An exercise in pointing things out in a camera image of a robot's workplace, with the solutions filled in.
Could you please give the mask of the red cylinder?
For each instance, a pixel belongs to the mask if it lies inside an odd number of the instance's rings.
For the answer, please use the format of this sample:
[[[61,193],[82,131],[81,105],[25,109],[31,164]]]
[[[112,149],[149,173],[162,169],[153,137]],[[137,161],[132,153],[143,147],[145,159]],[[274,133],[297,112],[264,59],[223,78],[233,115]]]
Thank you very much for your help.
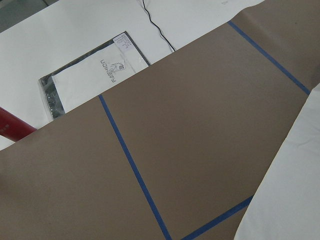
[[[0,108],[0,135],[17,142],[37,129],[16,117],[4,108]]]

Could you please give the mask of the white long-sleeve printed shirt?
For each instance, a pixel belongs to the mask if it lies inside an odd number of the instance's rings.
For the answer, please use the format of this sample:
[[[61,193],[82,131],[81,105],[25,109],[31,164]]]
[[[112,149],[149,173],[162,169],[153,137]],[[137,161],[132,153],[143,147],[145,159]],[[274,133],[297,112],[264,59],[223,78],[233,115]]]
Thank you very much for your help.
[[[254,194],[234,238],[320,238],[319,86],[307,98]]]

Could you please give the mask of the packaged shirt in plastic bag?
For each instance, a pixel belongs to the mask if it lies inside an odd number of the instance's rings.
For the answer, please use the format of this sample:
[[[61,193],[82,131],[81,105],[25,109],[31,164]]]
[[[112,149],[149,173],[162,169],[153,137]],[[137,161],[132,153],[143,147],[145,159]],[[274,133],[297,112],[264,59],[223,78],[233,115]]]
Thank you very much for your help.
[[[41,77],[38,85],[53,121],[150,66],[127,31]]]

